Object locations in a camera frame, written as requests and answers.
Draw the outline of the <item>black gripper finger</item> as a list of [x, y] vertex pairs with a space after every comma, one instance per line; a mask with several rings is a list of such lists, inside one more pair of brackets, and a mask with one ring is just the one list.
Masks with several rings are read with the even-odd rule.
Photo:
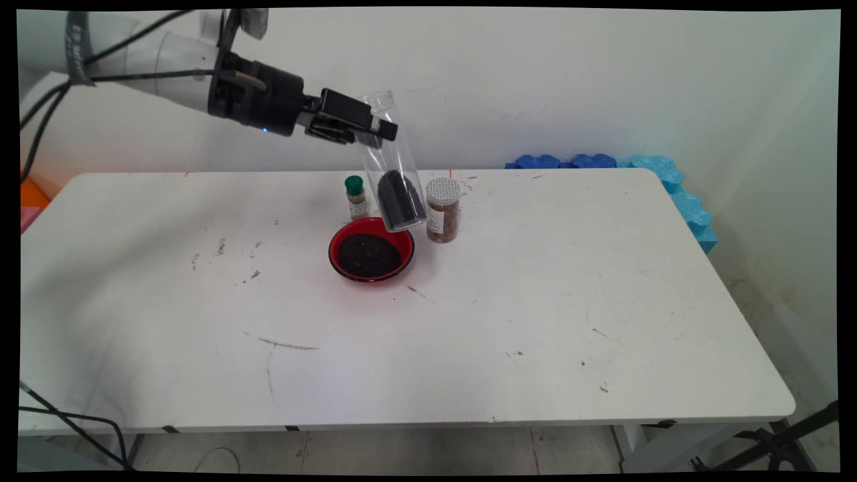
[[355, 143], [385, 143], [395, 141], [398, 125], [374, 116], [371, 106], [355, 98], [330, 89], [323, 89], [319, 96], [319, 114], [335, 114], [359, 123], [355, 132]]
[[304, 115], [304, 132], [306, 135], [339, 145], [355, 143], [355, 132], [359, 128], [359, 123], [335, 114]]

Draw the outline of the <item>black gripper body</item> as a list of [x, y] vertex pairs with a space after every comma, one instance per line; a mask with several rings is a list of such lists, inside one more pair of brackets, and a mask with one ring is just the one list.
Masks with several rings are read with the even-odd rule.
[[290, 137], [315, 97], [304, 94], [304, 79], [297, 74], [233, 52], [220, 52], [208, 92], [208, 114], [240, 125], [266, 129]]

